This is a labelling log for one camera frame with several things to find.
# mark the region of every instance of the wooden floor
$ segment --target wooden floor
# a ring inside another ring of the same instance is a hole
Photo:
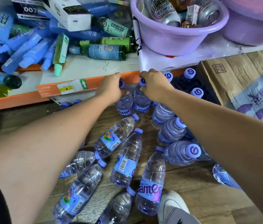
[[[43,102],[0,111],[0,138],[18,130],[23,125],[51,114],[58,107],[54,102]],[[136,127],[141,128],[144,133],[141,156],[131,184],[134,189],[139,186],[146,162],[157,145],[157,131],[151,125],[151,118],[152,112],[149,112],[146,116],[140,116],[136,124]],[[122,116],[118,114],[115,107],[108,107],[89,132],[84,149],[94,151],[93,143],[120,119]],[[109,180],[120,149],[121,147],[111,154],[100,184],[81,213],[75,218],[76,222],[95,223],[111,198],[122,191]],[[263,224],[263,215],[245,193],[216,182],[212,175],[214,164],[214,162],[195,162],[187,167],[167,164],[164,188],[178,192],[191,214],[203,224]],[[76,177],[74,175],[58,180],[35,223],[54,223],[52,209]],[[133,206],[128,223],[157,223],[157,218],[146,216]]]

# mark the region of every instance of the purple plastic tub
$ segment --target purple plastic tub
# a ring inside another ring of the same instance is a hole
[[[263,45],[263,0],[222,0],[230,18],[224,37],[236,43]]]
[[[155,22],[137,8],[139,0],[131,0],[131,12],[138,19],[142,41],[152,51],[168,56],[182,56],[193,52],[204,38],[226,25],[229,19],[227,8],[219,0],[211,0],[220,8],[219,21],[208,27],[179,28]]]

